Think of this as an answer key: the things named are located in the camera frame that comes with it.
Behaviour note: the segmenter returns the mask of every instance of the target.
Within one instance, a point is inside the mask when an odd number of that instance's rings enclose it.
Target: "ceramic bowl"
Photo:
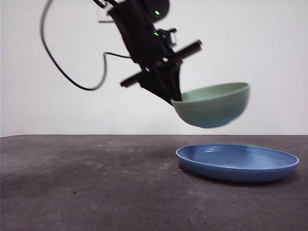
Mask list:
[[[226,83],[182,94],[182,101],[171,103],[182,120],[201,127],[214,128],[228,124],[246,108],[250,86]]]

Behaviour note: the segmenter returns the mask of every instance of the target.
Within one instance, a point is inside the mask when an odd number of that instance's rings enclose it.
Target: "blue ceramic plate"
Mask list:
[[[176,151],[190,171],[219,180],[265,182],[289,175],[299,159],[278,150],[233,144],[200,144]]]

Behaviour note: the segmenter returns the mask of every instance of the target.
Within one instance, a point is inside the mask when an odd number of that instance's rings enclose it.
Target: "concrete surface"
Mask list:
[[[175,151],[199,143],[279,149],[300,159],[279,181],[197,176]],[[3,231],[304,231],[308,136],[50,135],[1,139]]]

